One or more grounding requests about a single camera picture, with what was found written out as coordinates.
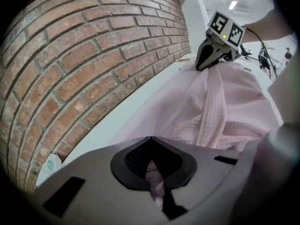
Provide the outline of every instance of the forearm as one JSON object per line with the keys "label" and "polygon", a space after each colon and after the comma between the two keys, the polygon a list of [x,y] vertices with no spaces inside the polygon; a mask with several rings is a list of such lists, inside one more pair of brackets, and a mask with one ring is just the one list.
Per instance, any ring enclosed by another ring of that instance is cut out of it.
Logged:
{"label": "forearm", "polygon": [[[244,27],[248,27],[254,31],[262,41],[280,39],[293,33],[293,30],[286,23],[284,17],[276,10],[271,10],[261,20],[245,24]],[[256,41],[259,41],[256,35],[246,31],[243,43]]]}

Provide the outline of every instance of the brick wall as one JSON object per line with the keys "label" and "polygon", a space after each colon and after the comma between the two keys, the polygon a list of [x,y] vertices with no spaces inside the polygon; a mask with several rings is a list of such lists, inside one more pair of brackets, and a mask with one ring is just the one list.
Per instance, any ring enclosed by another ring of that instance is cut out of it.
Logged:
{"label": "brick wall", "polygon": [[115,106],[190,52],[178,0],[35,0],[0,54],[0,153],[31,191]]}

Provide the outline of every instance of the black cable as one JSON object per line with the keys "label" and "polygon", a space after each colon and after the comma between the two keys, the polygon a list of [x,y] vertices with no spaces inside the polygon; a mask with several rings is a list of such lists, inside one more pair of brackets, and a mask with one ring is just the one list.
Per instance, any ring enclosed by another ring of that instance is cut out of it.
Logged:
{"label": "black cable", "polygon": [[263,41],[261,40],[261,38],[257,35],[256,32],[254,32],[254,31],[251,30],[250,28],[247,28],[247,27],[244,27],[244,26],[242,26],[242,27],[245,28],[246,30],[248,30],[249,32],[252,32],[255,36],[257,36],[257,38],[259,39],[259,41],[262,43],[262,48],[263,48],[264,52],[266,52],[266,54],[267,54],[267,56],[268,56],[267,59],[270,60],[271,66],[272,66],[272,68],[273,68],[273,70],[274,70],[275,77],[278,77],[277,72],[276,72],[276,67],[273,65],[273,62],[272,62],[271,57],[270,57],[270,55],[269,55],[269,53],[268,53],[268,50],[267,50],[267,48],[265,47],[265,45],[264,45]]}

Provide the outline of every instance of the pink fabric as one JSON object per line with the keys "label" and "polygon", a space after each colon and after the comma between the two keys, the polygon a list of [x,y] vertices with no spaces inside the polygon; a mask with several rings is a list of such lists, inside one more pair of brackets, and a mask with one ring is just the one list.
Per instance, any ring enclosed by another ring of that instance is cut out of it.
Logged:
{"label": "pink fabric", "polygon": [[[195,60],[190,60],[139,108],[111,144],[160,136],[242,151],[248,141],[260,139],[278,126],[256,78],[242,65],[223,62],[199,72]],[[146,179],[151,182],[152,197],[161,205],[163,180],[158,174],[151,171]]]}

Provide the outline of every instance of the ceiling light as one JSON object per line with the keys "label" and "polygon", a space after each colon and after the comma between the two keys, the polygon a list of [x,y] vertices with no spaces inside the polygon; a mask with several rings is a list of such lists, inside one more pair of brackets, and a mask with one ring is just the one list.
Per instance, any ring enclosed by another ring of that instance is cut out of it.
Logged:
{"label": "ceiling light", "polygon": [[237,3],[237,1],[232,1],[232,3],[230,4],[229,10],[232,10],[236,3]]}

